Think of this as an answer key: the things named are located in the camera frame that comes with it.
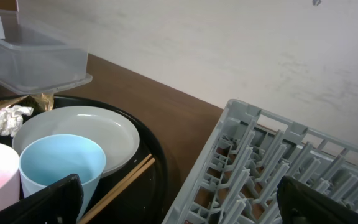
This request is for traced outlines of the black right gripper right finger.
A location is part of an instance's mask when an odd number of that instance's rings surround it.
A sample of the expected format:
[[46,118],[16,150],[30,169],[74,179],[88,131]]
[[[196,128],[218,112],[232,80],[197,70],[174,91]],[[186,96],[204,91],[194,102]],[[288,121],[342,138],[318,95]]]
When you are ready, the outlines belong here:
[[358,224],[358,213],[292,177],[282,177],[277,203],[283,224]]

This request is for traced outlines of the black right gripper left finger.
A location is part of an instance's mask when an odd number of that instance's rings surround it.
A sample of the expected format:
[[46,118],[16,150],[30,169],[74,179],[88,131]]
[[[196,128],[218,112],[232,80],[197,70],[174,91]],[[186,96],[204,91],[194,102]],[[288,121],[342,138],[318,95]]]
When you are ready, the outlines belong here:
[[0,224],[75,224],[84,201],[77,174],[70,174],[0,211]]

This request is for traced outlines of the light blue cup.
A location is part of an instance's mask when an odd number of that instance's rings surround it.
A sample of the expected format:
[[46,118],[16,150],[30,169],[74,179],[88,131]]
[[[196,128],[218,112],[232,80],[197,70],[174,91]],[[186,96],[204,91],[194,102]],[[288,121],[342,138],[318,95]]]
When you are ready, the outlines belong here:
[[72,134],[56,134],[38,139],[20,154],[19,170],[24,197],[60,179],[76,174],[83,189],[80,219],[96,190],[106,166],[106,156],[94,141]]

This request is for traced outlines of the grey plate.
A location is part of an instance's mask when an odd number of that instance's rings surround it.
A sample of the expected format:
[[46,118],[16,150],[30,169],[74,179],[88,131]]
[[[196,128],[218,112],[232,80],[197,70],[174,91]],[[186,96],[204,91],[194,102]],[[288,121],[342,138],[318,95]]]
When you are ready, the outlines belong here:
[[106,155],[101,177],[124,167],[137,152],[140,135],[129,119],[95,106],[67,106],[33,116],[12,140],[19,154],[34,141],[54,134],[83,136],[97,143]]

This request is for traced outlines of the white tissue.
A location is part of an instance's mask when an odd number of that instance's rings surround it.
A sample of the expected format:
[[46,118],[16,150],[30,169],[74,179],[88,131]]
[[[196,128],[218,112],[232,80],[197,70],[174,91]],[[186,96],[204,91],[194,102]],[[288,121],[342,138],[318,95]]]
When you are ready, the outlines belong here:
[[14,137],[23,124],[23,116],[30,116],[32,107],[14,105],[0,110],[0,136]]

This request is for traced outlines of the gold foil wrapper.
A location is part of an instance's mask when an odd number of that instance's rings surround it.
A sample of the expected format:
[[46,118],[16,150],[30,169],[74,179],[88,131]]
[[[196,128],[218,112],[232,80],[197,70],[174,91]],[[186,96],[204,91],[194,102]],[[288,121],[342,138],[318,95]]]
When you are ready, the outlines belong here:
[[3,108],[11,108],[14,105],[32,107],[36,112],[50,111],[54,106],[54,94],[40,93],[36,95],[13,96],[12,98],[0,100],[0,111]]

